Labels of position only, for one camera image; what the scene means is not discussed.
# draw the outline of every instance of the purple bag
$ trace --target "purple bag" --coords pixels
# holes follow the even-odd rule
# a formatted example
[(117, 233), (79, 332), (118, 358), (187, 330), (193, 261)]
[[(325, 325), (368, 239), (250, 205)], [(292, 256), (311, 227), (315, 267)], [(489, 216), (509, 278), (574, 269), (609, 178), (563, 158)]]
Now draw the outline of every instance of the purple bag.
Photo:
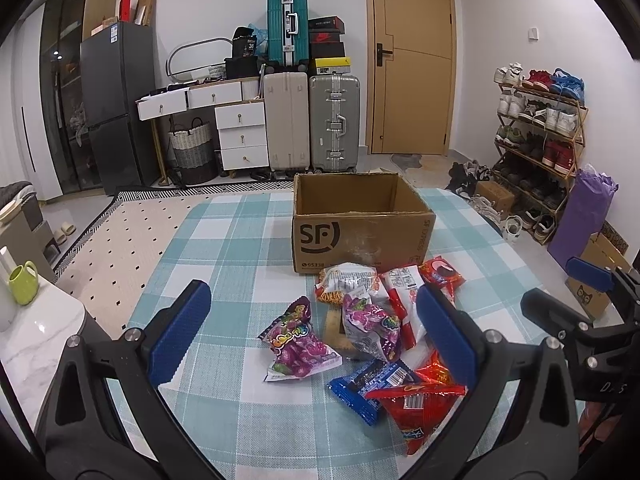
[(563, 270), (569, 258), (580, 256), (589, 237), (602, 229), (618, 187), (610, 176), (596, 173), (589, 164), (578, 170), (558, 230), (548, 247)]

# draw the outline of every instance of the dark gray refrigerator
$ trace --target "dark gray refrigerator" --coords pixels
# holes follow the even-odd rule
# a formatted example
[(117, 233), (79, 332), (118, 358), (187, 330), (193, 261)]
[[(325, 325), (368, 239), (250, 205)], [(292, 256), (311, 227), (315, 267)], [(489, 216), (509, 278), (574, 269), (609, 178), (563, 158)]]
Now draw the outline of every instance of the dark gray refrigerator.
[(108, 195), (118, 186), (150, 186), (160, 176), (151, 124), (136, 100), (156, 88), (151, 27), (118, 22), (80, 45), (89, 138)]

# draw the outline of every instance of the blue gripper pad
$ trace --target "blue gripper pad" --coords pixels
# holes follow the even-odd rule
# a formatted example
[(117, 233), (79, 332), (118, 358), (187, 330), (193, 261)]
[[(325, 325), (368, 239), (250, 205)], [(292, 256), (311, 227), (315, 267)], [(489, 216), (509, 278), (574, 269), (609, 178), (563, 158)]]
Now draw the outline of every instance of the blue gripper pad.
[(457, 311), (432, 283), (418, 289), (416, 309), (453, 379), (473, 389), (484, 358), (482, 331), (468, 314)]
[(599, 292), (613, 290), (613, 275), (609, 270), (601, 269), (575, 257), (569, 258), (565, 270), (574, 280), (578, 280)]
[(151, 385), (168, 383), (211, 310), (211, 290), (192, 280), (174, 304), (162, 309), (145, 328), (143, 354)]

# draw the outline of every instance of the metal bolt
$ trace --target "metal bolt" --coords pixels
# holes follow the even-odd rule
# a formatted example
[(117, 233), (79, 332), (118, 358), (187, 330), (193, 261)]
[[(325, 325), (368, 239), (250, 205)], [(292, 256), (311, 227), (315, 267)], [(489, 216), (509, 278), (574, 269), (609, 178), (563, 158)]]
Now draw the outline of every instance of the metal bolt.
[(497, 330), (487, 330), (484, 333), (484, 337), (489, 343), (499, 343), (502, 341), (502, 334)]
[(124, 339), (126, 339), (127, 341), (137, 341), (138, 339), (140, 339), (141, 335), (142, 332), (139, 328), (129, 328), (129, 330), (124, 333)]
[(560, 342), (558, 341), (558, 339), (556, 339), (553, 336), (549, 336), (545, 339), (545, 343), (546, 345), (551, 348), (552, 350), (557, 350), (558, 348), (560, 348)]
[(73, 334), (72, 336), (69, 337), (69, 339), (66, 340), (66, 345), (69, 348), (75, 348), (79, 344), (80, 344), (80, 336), (77, 334)]

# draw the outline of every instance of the checkered tablecloth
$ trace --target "checkered tablecloth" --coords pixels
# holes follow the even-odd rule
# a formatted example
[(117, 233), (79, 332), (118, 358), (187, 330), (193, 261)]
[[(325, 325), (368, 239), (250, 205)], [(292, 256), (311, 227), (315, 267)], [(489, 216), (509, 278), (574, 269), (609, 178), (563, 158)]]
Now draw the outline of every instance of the checkered tablecloth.
[[(542, 340), (542, 331), (520, 313), (523, 293), (540, 286), (520, 257), (461, 198), (437, 189), (420, 194), (437, 215), (429, 256), (442, 254), (466, 279), (457, 308), (510, 341)], [(291, 218), (291, 192), (216, 196), (196, 206), (146, 284), (129, 326), (145, 326), (192, 279), (209, 283), (211, 312), (160, 392), (226, 478), (399, 478), (416, 456), (404, 456), (393, 421), (384, 416), (370, 428), (326, 387), (358, 364), (345, 362), (299, 381), (263, 382), (273, 354), (256, 336), (300, 295), (312, 300), (319, 335), (327, 310), (313, 301), (315, 276), (293, 271)], [(111, 386), (123, 423), (139, 443), (122, 392)], [(514, 388), (510, 384), (502, 396), (476, 452), (494, 442)]]

